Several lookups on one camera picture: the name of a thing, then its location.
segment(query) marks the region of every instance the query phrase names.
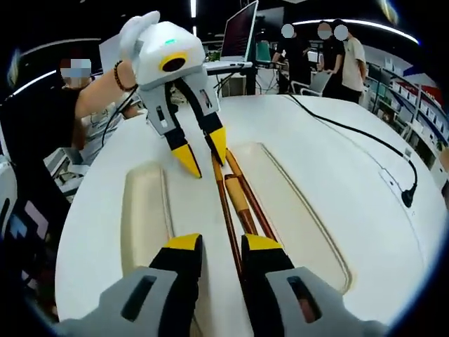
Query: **office chair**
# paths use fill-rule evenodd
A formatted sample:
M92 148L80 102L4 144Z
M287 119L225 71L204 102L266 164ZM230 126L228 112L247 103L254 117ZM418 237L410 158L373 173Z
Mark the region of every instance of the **office chair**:
M293 92L298 94L295 87L300 87L300 95L321 97L323 95L324 88L329 82L330 76L332 75L327 72L317 72L309 86L300 82L291 81Z

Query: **chopstick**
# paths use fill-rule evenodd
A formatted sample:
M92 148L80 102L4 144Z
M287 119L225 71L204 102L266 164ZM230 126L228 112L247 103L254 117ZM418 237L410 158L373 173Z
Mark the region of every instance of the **chopstick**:
M233 174L227 174L224 176L224 184L226 185L232 204L239 216L243 230L247 234L257 235L257 229L253 217L251 216L250 207L248 202L246 202L245 194L240 186L239 179Z
M236 264L237 275L239 276L240 283L243 286L241 256L239 251L239 245L237 244L234 226L232 225L231 211L229 210L229 205L227 203L225 184L223 183L223 174L220 164L218 163L217 159L214 157L213 154L212 154L212 165L213 165L213 173L215 175L215 180L218 186L218 194L220 195L220 201L223 208L223 215L224 221L226 223L227 235L229 237L229 242L231 244L232 256L234 257L234 263Z
M241 189L243 190L243 193L246 195L246 199L248 200L249 204L251 205L251 208L254 211L254 214L259 221L260 227L262 227L262 230L264 231L265 235L273 239L274 241L278 241L277 238L274 236L273 230L270 227L267 218L265 217L265 214L262 211L262 208L260 207L259 203L257 202L255 195L253 191L250 188L250 185L248 184L248 181L246 180L245 176L243 175L243 172L241 171L239 165L237 164L236 159L232 155L232 153L226 149L226 160L231 166L231 170L234 173L234 176L239 180Z

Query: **ceiling light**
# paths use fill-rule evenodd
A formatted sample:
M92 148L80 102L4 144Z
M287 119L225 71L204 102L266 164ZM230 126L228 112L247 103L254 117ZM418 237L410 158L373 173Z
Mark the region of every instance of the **ceiling light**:
M56 70L53 70L52 72L48 72L42 76L39 76L37 79L33 79L32 81L28 82L27 84L25 84L24 86L21 86L19 89L17 89L16 91L13 92L12 95L17 95L19 92L21 92L22 90L28 88L29 86L31 86L32 84L36 83L37 81L40 81L41 79L44 79L47 76L50 76L52 74L55 74Z
M190 13L192 18L196 18L196 0L190 0Z
M309 23L320 23L321 21L332 22L333 20L335 20L335 19L308 20L308 21L295 22L293 24L294 25L307 25ZM362 20L352 20L352 19L343 19L343 21L347 22L347 23L353 23L355 25L363 25L363 26L369 26L369 27L383 29L383 30L386 30L386 31L394 33L394 34L401 35L402 37L405 37L406 39L409 39L409 40L415 42L416 44L420 44L420 42L417 39L415 39L414 37L412 37L411 35L401 32L400 30L397 30L393 27L381 25L380 23L362 21Z
M84 42L84 41L101 41L101 39L96 37L96 38L80 38L80 39L66 39L66 40L53 41L48 44L42 44L40 46L34 47L33 49L29 49L28 51L25 51L24 53L22 53L22 56L31 54L35 51L40 51L41 49L44 49L47 47L56 46L58 44L70 44L72 42Z

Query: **hand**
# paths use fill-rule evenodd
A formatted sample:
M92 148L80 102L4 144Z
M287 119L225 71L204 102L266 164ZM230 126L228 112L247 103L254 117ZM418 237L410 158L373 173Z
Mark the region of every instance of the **hand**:
M123 25L119 33L120 57L122 59L133 59L135 42L149 26L158 23L160 18L161 14L154 11L144 16L134 16Z

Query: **round white table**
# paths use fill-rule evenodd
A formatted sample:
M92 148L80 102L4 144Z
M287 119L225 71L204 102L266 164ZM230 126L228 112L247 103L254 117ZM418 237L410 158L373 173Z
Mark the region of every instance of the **round white table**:
M398 149L407 147L400 135L354 103L298 99L316 114L367 131ZM145 116L123 122L93 162L65 223L55 280L61 320L88 314L100 294L122 277L125 177L137 165L157 161L168 181L174 234L203 235L206 261L195 315L204 335L252 336L225 222L217 216L221 208L210 150L190 107L182 106L177 117L202 179L183 171L165 139L146 125ZM353 273L344 295L347 309L361 319L392 324L427 278L445 235L444 200L421 159L412 153L418 185L407 216L381 178L379 164L403 189L411 187L413 172L374 140L326 126L279 95L226 98L220 118L229 146L263 143L318 212ZM189 197L192 191L195 198Z

